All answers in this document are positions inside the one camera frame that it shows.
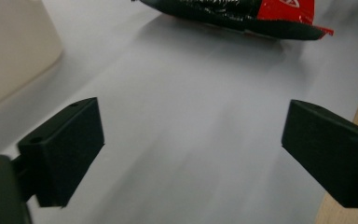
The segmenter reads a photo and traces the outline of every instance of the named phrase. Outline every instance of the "gray surface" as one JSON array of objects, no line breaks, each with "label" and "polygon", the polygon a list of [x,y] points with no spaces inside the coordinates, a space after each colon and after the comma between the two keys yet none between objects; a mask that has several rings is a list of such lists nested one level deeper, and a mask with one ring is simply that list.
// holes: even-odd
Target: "gray surface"
[{"label": "gray surface", "polygon": [[0,152],[97,96],[106,145],[68,207],[34,223],[313,223],[324,190],[281,148],[290,99],[352,119],[358,2],[320,1],[315,42],[161,15],[140,2],[45,1],[65,53],[0,104]]}]

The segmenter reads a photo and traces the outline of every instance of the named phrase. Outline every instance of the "beige container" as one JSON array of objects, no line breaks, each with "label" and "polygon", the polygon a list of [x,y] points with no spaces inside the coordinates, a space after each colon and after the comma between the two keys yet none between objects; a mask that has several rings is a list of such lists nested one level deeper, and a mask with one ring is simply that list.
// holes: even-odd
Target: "beige container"
[{"label": "beige container", "polygon": [[62,44],[39,0],[0,0],[0,101],[58,62]]}]

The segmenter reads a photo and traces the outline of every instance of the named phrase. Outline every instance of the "red label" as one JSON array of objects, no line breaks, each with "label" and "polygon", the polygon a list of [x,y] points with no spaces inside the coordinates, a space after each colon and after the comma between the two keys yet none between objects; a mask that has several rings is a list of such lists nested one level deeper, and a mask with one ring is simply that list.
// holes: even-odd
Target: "red label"
[{"label": "red label", "polygon": [[263,0],[257,18],[312,24],[313,14],[313,0]]}]

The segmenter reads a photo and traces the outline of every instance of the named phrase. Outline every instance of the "black and red package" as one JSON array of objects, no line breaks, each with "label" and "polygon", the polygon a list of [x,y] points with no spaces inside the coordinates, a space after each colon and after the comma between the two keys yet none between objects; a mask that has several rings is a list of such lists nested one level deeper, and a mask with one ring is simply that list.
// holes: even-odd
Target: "black and red package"
[{"label": "black and red package", "polygon": [[175,17],[281,39],[317,40],[334,33],[312,25],[314,0],[140,1]]}]

